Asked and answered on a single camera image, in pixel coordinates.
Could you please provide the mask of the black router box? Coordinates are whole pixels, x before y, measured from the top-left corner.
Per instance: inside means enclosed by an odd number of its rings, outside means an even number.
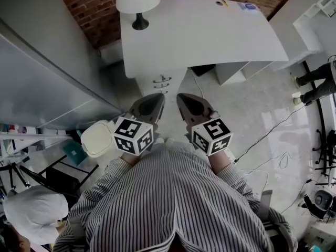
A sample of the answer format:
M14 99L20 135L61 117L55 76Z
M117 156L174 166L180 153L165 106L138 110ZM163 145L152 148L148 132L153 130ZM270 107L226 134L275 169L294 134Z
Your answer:
M206 74L207 72L211 71L212 69L215 68L215 64L211 65L201 65L201 66L194 66L190 67L191 71L195 73L198 77Z

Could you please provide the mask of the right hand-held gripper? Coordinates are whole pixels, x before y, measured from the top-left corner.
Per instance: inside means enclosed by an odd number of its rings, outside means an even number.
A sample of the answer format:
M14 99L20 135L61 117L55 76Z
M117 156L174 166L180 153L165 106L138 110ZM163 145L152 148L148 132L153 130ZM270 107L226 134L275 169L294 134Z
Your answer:
M196 149L211 156L228 147L233 133L221 117L210 117L215 110L207 100L193 94L179 93L176 102L187 124L186 137Z

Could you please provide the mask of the person's right forearm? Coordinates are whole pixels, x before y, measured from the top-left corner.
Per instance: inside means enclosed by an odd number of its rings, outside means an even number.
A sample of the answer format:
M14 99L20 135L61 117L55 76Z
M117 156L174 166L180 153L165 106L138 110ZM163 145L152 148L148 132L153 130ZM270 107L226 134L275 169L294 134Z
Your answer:
M212 171L241 195L252 195L253 191L236 166L230 161L224 151L208 157Z

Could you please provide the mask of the black wheeled stand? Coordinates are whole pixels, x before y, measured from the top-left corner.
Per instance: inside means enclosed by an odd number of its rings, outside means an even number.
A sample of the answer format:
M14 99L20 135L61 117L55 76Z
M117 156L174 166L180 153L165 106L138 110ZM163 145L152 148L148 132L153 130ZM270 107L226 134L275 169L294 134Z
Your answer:
M315 164L323 162L322 167L315 168L314 170L322 170L322 175L329 177L332 170L336 170L336 131L331 130L326 138L322 137L319 129L316 130L321 140L321 145L318 148L312 148L313 152L320 152L319 158Z

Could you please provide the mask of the black folding chair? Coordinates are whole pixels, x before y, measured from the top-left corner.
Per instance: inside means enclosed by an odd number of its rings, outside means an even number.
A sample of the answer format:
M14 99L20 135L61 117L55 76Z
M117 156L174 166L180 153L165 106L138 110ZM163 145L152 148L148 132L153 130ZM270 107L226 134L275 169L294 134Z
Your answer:
M60 159L55 161L53 164L47 166L45 169L43 169L39 173L31 171L22 165L19 167L19 169L22 170L29 177L31 177L39 185L42 185L52 191L55 191L61 194L77 195L82 185L95 172L95 170L98 169L99 165L96 164L94 168L90 172L88 172L78 167L64 163L63 160L65 158L67 158L66 155L62 156ZM80 182L77 178L65 172L55 169L54 166L59 163L73 170L86 173L86 177Z

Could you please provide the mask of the cream trash bin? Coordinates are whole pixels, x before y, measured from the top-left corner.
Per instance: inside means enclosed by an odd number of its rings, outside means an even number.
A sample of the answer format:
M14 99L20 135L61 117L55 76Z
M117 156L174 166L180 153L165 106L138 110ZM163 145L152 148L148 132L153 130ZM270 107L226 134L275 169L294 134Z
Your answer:
M89 157L98 158L114 149L114 129L113 121L100 120L82 133L81 146Z

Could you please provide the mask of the teal dustpan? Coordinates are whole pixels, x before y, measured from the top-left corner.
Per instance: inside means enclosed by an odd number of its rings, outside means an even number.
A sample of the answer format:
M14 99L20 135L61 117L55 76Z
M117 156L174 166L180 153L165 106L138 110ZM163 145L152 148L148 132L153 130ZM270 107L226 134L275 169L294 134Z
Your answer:
M62 150L64 151L65 155L71 160L71 162L75 166L78 166L87 157L87 154L83 150L81 145L81 131L72 130L66 132L71 136L72 139L62 146Z

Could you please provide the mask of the white desk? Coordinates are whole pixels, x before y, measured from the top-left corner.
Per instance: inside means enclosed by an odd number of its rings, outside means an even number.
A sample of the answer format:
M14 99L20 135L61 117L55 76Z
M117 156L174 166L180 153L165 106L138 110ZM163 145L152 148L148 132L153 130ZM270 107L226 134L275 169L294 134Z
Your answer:
M161 70L201 65L236 65L250 78L288 56L261 10L242 10L225 0L161 0L144 13L149 26L135 30L133 14L120 14L125 75L136 78ZM145 95L176 92L181 81L138 82Z

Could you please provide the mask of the person's striped shirt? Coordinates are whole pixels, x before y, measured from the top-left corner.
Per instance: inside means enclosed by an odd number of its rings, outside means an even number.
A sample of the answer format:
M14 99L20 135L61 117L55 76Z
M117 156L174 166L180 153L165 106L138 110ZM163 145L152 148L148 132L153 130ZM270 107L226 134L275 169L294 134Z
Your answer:
M291 225L173 139L124 176L106 171L71 208L52 252L296 252Z

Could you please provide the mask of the white bookcase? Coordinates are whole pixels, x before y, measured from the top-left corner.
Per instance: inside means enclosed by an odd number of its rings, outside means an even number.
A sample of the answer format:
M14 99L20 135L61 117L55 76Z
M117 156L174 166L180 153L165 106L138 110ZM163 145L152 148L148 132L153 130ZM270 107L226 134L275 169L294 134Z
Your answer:
M273 71L308 56L336 55L336 0L288 0L270 24L289 59L272 63Z

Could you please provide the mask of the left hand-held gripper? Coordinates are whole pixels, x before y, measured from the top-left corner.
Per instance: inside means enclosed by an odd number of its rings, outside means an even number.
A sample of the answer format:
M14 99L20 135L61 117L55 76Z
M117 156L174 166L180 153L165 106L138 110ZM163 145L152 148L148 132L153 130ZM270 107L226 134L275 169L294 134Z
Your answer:
M117 150L139 156L150 151L156 136L157 122L165 105L165 95L154 93L133 103L115 123L113 140Z

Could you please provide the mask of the white refrigerator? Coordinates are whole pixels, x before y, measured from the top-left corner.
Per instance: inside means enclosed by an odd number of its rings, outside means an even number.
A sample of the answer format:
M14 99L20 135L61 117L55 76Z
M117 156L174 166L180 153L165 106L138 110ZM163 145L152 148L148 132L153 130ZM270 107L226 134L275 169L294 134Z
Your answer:
M121 114L63 0L0 0L0 123L73 130Z

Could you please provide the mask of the person's left forearm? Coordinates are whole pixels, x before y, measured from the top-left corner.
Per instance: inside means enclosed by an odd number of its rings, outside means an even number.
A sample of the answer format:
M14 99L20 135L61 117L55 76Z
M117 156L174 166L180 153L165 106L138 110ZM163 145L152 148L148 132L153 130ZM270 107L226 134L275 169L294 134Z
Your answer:
M140 160L139 156L123 153L117 159L113 159L106 168L106 172L116 178L121 178L130 171Z

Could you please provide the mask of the white metal shelving rack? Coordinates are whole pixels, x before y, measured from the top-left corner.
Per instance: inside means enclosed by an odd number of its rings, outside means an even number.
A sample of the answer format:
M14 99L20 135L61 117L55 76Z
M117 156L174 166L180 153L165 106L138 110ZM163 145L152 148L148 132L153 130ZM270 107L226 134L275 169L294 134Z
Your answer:
M65 130L0 124L0 166L19 163L71 136Z

